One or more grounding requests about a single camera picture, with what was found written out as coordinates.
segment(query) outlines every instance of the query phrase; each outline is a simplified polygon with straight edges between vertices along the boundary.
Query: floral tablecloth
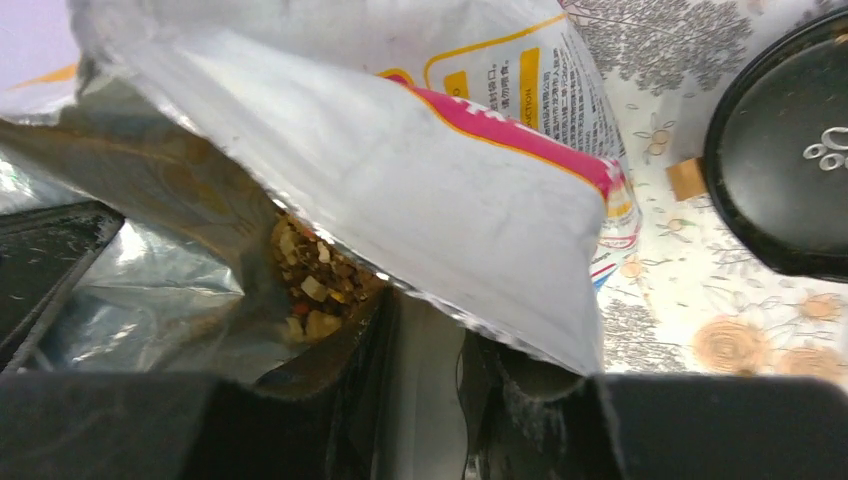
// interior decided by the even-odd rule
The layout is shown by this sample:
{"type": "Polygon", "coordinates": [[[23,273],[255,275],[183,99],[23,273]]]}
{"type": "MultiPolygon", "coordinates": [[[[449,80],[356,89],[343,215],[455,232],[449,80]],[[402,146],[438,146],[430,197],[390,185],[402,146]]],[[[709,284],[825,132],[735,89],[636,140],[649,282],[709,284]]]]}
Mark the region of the floral tablecloth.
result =
{"type": "Polygon", "coordinates": [[[848,285],[763,267],[708,197],[675,202],[666,167],[698,156],[744,65],[848,0],[563,0],[630,156],[645,215],[638,255],[601,291],[610,371],[810,374],[848,386],[848,285]]]}

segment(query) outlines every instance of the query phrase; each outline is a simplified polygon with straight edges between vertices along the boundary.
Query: food piece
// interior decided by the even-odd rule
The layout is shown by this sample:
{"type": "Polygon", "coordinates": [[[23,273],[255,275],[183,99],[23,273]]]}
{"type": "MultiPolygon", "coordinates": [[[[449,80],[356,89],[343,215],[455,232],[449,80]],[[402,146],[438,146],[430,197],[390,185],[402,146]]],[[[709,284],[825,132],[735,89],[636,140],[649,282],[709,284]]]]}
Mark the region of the food piece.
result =
{"type": "Polygon", "coordinates": [[[271,244],[293,303],[283,328],[291,343],[331,335],[385,286],[287,213],[280,213],[271,244]]]}

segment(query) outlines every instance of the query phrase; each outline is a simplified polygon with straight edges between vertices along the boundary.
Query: foil lining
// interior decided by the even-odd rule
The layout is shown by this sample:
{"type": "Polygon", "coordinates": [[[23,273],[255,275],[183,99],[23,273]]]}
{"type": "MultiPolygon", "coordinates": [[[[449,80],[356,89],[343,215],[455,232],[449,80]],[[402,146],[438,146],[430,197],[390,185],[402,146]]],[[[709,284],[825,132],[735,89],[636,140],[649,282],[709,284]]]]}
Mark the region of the foil lining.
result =
{"type": "Polygon", "coordinates": [[[254,382],[299,353],[268,239],[274,204],[235,163],[117,81],[51,127],[0,122],[0,213],[96,199],[127,217],[28,368],[204,370],[254,382]]]}

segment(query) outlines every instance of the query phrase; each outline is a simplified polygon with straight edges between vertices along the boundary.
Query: plastic bag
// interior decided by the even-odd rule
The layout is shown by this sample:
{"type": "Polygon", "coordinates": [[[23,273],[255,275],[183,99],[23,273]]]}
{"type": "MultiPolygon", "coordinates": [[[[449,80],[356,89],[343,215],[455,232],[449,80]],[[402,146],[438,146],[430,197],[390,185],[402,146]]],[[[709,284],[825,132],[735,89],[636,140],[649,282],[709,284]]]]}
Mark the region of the plastic bag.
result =
{"type": "Polygon", "coordinates": [[[556,2],[71,5],[87,55],[328,241],[470,328],[600,369],[591,280],[632,250],[639,213],[556,2]]]}

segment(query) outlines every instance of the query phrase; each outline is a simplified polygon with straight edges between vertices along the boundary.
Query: brown tape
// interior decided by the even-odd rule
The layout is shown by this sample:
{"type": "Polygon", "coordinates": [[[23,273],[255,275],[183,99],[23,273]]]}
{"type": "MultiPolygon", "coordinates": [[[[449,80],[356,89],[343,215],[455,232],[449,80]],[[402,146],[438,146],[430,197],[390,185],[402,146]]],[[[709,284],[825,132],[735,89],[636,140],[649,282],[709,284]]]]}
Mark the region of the brown tape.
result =
{"type": "Polygon", "coordinates": [[[701,176],[700,160],[700,158],[690,158],[665,169],[671,188],[674,190],[674,198],[678,202],[707,193],[707,185],[704,183],[704,177],[701,176]]]}

